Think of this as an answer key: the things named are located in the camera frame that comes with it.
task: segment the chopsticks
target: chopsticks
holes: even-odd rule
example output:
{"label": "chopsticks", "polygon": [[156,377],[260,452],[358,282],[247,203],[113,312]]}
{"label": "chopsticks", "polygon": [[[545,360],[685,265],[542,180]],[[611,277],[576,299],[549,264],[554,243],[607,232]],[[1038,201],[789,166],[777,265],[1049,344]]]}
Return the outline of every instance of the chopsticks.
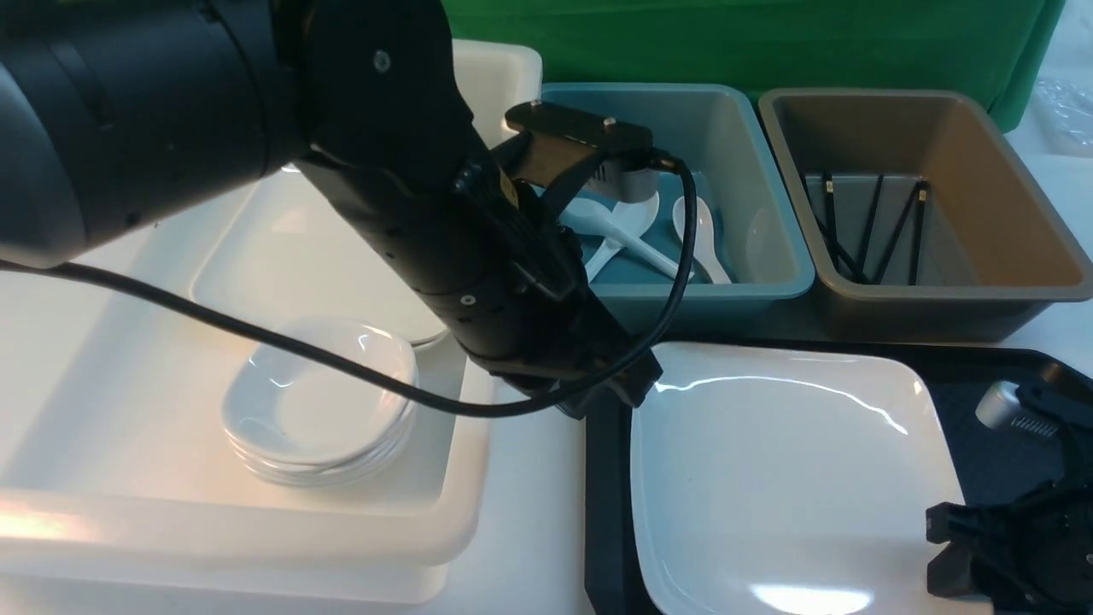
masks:
{"label": "chopsticks", "polygon": [[839,263],[844,264],[849,270],[849,279],[862,284],[877,285],[883,282],[884,275],[888,272],[889,265],[892,262],[892,258],[895,255],[896,247],[898,246],[900,238],[903,234],[904,228],[907,226],[907,220],[910,214],[915,214],[913,222],[913,236],[910,245],[910,262],[909,271],[907,274],[907,284],[916,285],[919,280],[920,261],[921,261],[921,248],[922,248],[922,234],[925,230],[926,221],[926,204],[929,200],[929,182],[926,179],[918,179],[915,181],[915,186],[910,193],[907,196],[907,200],[904,203],[903,210],[900,212],[900,217],[896,221],[895,228],[889,236],[888,241],[884,244],[882,256],[880,262],[877,265],[877,270],[872,275],[869,275],[865,271],[866,259],[869,256],[870,244],[873,238],[873,230],[877,225],[878,210],[880,209],[881,194],[884,188],[884,174],[880,174],[877,177],[877,182],[873,186],[872,198],[869,202],[869,210],[866,215],[866,223],[862,227],[861,243],[858,246],[858,252],[851,256],[839,243],[838,240],[838,225],[837,225],[837,212],[835,208],[835,179],[832,174],[824,172],[821,175],[821,190],[823,193],[823,210],[825,220],[820,220],[820,216],[815,216],[816,226],[819,226],[820,232],[824,236],[824,243],[826,244],[827,253],[831,257],[832,263],[835,264],[835,269],[838,270]]}

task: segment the white plastic tray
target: white plastic tray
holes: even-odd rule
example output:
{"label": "white plastic tray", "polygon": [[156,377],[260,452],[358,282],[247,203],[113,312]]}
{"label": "white plastic tray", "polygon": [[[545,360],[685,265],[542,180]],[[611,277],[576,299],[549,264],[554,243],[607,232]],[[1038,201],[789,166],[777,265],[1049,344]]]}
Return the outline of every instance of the white plastic tray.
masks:
{"label": "white plastic tray", "polygon": [[[492,142],[538,95],[528,49],[457,42],[457,78]],[[185,292],[252,188],[87,260]],[[354,489],[294,490],[231,453],[220,402],[255,344],[137,299],[0,275],[10,393],[0,431],[0,570],[376,602],[421,602],[473,535],[489,424],[420,417],[395,466]],[[419,356],[422,386],[489,402],[454,341]]]}
{"label": "white plastic tray", "polygon": [[190,289],[195,300],[280,329],[344,318],[414,346],[447,331],[425,303],[298,172],[259,182]]}

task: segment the plastic spoon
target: plastic spoon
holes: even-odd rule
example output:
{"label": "plastic spoon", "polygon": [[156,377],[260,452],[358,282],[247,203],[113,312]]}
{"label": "plastic spoon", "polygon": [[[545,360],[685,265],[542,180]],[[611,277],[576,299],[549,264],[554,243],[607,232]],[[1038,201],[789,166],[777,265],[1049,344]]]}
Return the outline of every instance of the plastic spoon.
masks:
{"label": "plastic spoon", "polygon": [[[683,197],[675,200],[672,206],[672,225],[675,226],[675,234],[683,238]],[[725,271],[721,261],[717,259],[717,250],[714,248],[714,214],[709,211],[706,201],[698,197],[698,234],[694,239],[694,259],[706,270],[709,281],[715,284],[731,284],[732,279]]]}
{"label": "plastic spoon", "polygon": [[[656,192],[653,194],[653,198],[642,202],[620,201],[615,203],[614,209],[611,210],[611,218],[630,234],[640,237],[653,227],[653,223],[657,220],[657,212],[659,211],[660,192]],[[599,249],[596,250],[596,253],[585,264],[588,281],[591,282],[603,270],[604,264],[622,251],[622,248],[623,245],[621,243],[604,237]]]}
{"label": "plastic spoon", "polygon": [[670,277],[674,277],[675,272],[679,270],[679,264],[675,261],[660,253],[656,248],[640,238],[635,237],[615,222],[611,217],[611,210],[599,201],[590,198],[575,198],[565,208],[559,220],[578,234],[599,235],[621,243],[623,247],[634,250],[638,256]]}

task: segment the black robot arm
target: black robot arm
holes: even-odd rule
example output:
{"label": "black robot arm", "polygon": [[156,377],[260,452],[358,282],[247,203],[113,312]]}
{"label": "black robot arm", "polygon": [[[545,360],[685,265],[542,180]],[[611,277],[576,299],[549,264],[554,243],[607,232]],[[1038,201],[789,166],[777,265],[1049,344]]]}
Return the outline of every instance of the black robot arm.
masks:
{"label": "black robot arm", "polygon": [[520,137],[491,152],[439,0],[15,4],[0,129],[24,128],[0,162],[39,173],[0,176],[15,197],[0,201],[0,259],[55,267],[295,162],[471,359],[518,390],[609,370],[636,406],[660,376],[590,292],[556,216],[593,175],[685,167],[644,128],[545,104],[514,109]]}

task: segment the green cloth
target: green cloth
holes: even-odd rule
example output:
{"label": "green cloth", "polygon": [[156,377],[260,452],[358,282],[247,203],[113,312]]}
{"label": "green cloth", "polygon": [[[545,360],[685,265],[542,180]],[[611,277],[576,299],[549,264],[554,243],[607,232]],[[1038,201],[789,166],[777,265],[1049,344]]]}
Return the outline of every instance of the green cloth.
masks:
{"label": "green cloth", "polygon": [[545,80],[955,90],[1021,120],[1065,0],[445,0]]}

